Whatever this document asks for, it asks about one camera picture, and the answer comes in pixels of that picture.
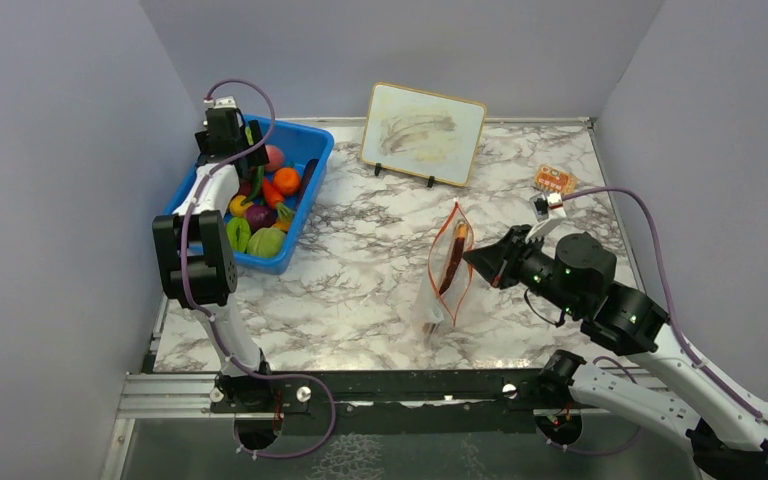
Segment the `clear zip top bag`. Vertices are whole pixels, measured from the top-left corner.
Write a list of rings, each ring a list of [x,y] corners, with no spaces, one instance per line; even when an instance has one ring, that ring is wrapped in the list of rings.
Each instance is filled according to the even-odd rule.
[[[410,319],[425,344],[457,324],[473,281],[473,268],[464,260],[473,244],[474,230],[455,199],[432,241],[410,311]]]

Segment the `toy green starfruit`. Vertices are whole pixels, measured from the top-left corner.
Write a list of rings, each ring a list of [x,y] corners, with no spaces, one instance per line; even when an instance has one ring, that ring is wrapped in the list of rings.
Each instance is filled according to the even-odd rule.
[[[251,227],[243,217],[232,217],[226,225],[229,244],[234,252],[245,253],[252,235]]]

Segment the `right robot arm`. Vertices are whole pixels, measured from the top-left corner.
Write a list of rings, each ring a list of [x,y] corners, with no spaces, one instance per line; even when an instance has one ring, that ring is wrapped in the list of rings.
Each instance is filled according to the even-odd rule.
[[[670,389],[663,395],[559,349],[536,380],[552,407],[579,403],[608,410],[658,433],[692,455],[714,479],[768,479],[768,402],[694,360],[671,329],[667,311],[645,293],[614,279],[616,257],[587,233],[563,237],[554,256],[515,226],[464,260],[493,287],[524,285],[580,322],[592,342],[625,357]]]

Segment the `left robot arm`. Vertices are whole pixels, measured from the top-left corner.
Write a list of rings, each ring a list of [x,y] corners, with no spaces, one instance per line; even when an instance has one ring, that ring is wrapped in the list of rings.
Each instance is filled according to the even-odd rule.
[[[202,131],[195,181],[172,213],[152,222],[152,234],[165,295],[193,312],[222,362],[210,399],[229,407],[258,411],[273,401],[269,365],[231,306],[238,270],[224,220],[241,179],[251,165],[265,162],[260,128],[245,131],[230,99],[210,100]]]

